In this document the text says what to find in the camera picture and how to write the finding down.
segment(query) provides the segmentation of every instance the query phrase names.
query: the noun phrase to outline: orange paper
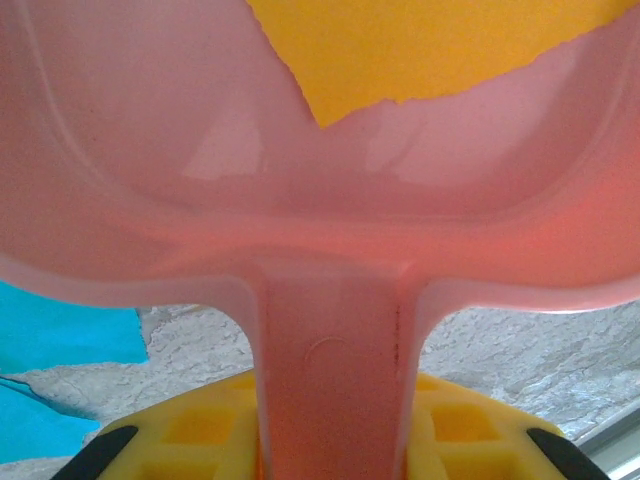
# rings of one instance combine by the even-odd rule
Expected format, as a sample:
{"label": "orange paper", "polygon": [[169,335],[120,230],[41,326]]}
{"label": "orange paper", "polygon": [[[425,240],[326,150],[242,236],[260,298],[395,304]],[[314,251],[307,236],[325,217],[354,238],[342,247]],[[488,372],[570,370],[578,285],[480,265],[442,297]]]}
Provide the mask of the orange paper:
{"label": "orange paper", "polygon": [[248,0],[322,127],[532,62],[638,0]]}

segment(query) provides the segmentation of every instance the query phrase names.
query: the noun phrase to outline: textured gray wall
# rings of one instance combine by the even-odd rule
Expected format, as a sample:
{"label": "textured gray wall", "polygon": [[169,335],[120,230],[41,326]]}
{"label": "textured gray wall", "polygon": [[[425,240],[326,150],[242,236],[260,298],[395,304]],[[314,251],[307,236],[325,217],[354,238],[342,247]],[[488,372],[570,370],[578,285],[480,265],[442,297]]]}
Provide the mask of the textured gray wall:
{"label": "textured gray wall", "polygon": [[[640,303],[572,315],[470,309],[443,321],[420,368],[584,435],[640,397]],[[143,313],[150,362],[87,365],[15,378],[108,423],[246,370],[246,338],[224,314],[189,306]],[[3,480],[45,480],[65,459],[0,466]]]}

